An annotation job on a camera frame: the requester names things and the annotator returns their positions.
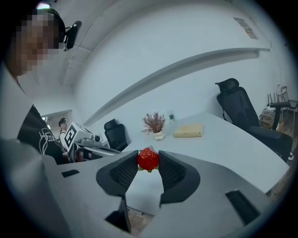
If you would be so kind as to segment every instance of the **white vase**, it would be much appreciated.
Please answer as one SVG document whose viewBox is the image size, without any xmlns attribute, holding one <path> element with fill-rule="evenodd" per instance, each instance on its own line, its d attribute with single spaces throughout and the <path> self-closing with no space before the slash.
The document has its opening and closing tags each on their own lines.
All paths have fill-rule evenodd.
<svg viewBox="0 0 298 238">
<path fill-rule="evenodd" d="M 158 133 L 153 133 L 153 135 L 154 135 L 154 139 L 156 139 L 156 140 L 162 140 L 162 139 L 164 139 L 164 133 L 163 133 L 163 131 L 160 131 Z"/>
</svg>

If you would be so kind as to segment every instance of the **bottle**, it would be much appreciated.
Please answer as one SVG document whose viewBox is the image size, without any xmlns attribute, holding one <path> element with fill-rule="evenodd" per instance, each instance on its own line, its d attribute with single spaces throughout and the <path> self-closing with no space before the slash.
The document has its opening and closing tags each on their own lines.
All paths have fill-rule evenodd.
<svg viewBox="0 0 298 238">
<path fill-rule="evenodd" d="M 169 115 L 169 121 L 171 123 L 174 123 L 175 122 L 175 117 L 174 117 L 173 111 L 171 109 L 168 110 L 168 115 Z"/>
</svg>

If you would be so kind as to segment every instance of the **wooden floor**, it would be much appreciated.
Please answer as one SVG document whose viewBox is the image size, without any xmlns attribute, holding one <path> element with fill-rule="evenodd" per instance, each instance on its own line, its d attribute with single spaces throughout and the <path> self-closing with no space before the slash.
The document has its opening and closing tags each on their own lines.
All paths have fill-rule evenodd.
<svg viewBox="0 0 298 238">
<path fill-rule="evenodd" d="M 278 130 L 282 133 L 290 135 L 293 138 L 293 146 L 292 151 L 294 151 L 295 147 L 298 145 L 298 119 L 295 120 L 294 129 L 292 129 L 293 115 L 288 114 L 283 116 L 283 122 L 280 123 Z M 278 201 L 287 190 L 288 184 L 294 174 L 294 170 L 298 164 L 298 157 L 294 160 L 289 160 L 287 162 L 289 165 L 289 170 L 287 173 L 281 178 L 276 186 L 273 187 L 271 194 L 269 196 L 272 202 Z M 136 214 L 133 211 L 129 211 L 129 221 L 131 225 L 131 234 L 137 236 L 154 218 L 154 216 L 150 214 L 143 213 L 142 215 Z"/>
</svg>

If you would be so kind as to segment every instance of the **ceiling light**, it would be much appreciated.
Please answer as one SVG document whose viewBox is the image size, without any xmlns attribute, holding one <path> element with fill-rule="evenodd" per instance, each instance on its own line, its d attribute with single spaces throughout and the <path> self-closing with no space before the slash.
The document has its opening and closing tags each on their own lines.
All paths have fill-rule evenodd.
<svg viewBox="0 0 298 238">
<path fill-rule="evenodd" d="M 47 3 L 39 3 L 36 7 L 36 9 L 44 9 L 44 8 L 50 8 L 50 5 Z"/>
</svg>

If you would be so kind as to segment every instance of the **stack of books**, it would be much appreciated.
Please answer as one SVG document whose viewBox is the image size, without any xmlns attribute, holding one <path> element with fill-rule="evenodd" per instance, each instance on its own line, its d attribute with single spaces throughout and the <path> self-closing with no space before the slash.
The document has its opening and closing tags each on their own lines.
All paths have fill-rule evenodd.
<svg viewBox="0 0 298 238">
<path fill-rule="evenodd" d="M 265 109 L 260 116 L 260 125 L 264 128 L 272 129 L 275 117 L 275 110 L 269 111 Z"/>
</svg>

